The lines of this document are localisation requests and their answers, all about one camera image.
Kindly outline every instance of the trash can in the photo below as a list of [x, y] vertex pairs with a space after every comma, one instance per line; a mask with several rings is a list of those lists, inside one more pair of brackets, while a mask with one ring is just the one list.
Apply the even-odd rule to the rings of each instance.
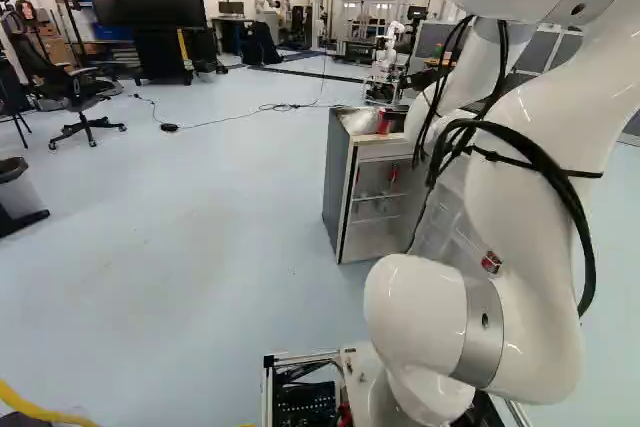
[[23, 157], [0, 160], [0, 237], [49, 217]]

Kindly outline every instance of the yellow cable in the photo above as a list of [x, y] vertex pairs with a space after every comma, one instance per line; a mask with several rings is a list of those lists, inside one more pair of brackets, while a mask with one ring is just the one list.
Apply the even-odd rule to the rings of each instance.
[[184, 45], [184, 36], [182, 35], [182, 29], [178, 29], [178, 43], [180, 44], [180, 54], [182, 54], [182, 60], [189, 60], [189, 55], [187, 55], [187, 47]]
[[28, 417], [42, 420], [43, 422], [56, 422], [60, 424], [79, 425], [81, 427], [100, 427], [98, 424], [91, 422], [85, 417], [79, 415], [68, 415], [60, 412], [44, 410], [36, 404], [32, 404], [28, 400], [23, 399], [14, 391], [9, 384], [0, 379], [0, 400]]

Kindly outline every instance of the black bag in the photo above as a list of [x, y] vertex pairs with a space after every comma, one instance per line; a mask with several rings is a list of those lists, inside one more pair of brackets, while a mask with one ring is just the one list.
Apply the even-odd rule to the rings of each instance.
[[247, 65], [269, 65], [282, 62], [282, 57], [273, 43], [269, 26], [264, 22], [254, 22], [247, 29], [241, 53], [242, 63]]

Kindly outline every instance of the robot arm in background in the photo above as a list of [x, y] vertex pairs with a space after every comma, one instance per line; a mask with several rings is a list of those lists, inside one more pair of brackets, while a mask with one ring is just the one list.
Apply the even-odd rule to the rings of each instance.
[[[506, 94], [486, 119], [527, 136], [564, 169], [602, 172], [640, 105], [636, 0], [454, 1], [488, 19], [585, 26], [583, 46], [571, 61]], [[474, 47], [482, 45], [475, 34], [450, 78], [441, 114], [493, 87], [497, 47]], [[491, 72], [471, 58], [474, 52], [474, 58], [491, 59]], [[412, 105], [410, 130], [419, 130], [424, 112], [424, 106]], [[488, 134], [478, 134], [475, 143], [525, 160]], [[586, 207], [594, 180], [571, 182]], [[474, 153], [464, 206], [473, 230], [503, 262], [496, 275], [469, 277], [444, 259], [393, 255], [373, 267], [365, 288], [369, 333], [391, 390], [402, 409], [424, 425], [461, 415], [469, 398], [465, 385], [551, 404], [571, 394], [582, 372], [573, 227], [546, 180]]]
[[267, 3], [267, 5], [272, 8], [272, 9], [279, 9], [280, 8], [280, 1], [279, 0], [255, 0], [254, 4], [255, 4], [255, 8], [256, 8], [256, 14], [260, 14], [262, 12], [264, 12], [264, 3]]
[[396, 41], [404, 31], [404, 24], [394, 20], [389, 24], [387, 35], [376, 38], [378, 45], [376, 46], [376, 62], [374, 68], [377, 68], [381, 73], [389, 72], [395, 65], [396, 59], [398, 58], [398, 53], [395, 49]]

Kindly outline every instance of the cardboard box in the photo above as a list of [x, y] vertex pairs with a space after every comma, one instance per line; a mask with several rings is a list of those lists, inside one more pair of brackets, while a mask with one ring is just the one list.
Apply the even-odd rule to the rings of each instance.
[[[84, 42], [84, 50], [87, 52], [87, 55], [96, 55], [104, 52], [106, 50], [106, 46], [93, 42]], [[73, 51], [80, 54], [80, 44], [73, 44]]]
[[[40, 42], [35, 34], [27, 34], [29, 36], [29, 40], [31, 41], [31, 45], [35, 47], [35, 49], [42, 54], [42, 48], [40, 47]], [[75, 65], [76, 59], [71, 52], [71, 48], [67, 45], [64, 37], [41, 37], [42, 44], [44, 45], [44, 49], [49, 55], [49, 60], [51, 60], [52, 64], [60, 64], [60, 63], [69, 63], [71, 65]]]
[[60, 32], [58, 32], [58, 29], [56, 29], [56, 26], [51, 22], [47, 22], [46, 24], [39, 25], [38, 33], [40, 34], [40, 37], [51, 37], [51, 36], [60, 35]]

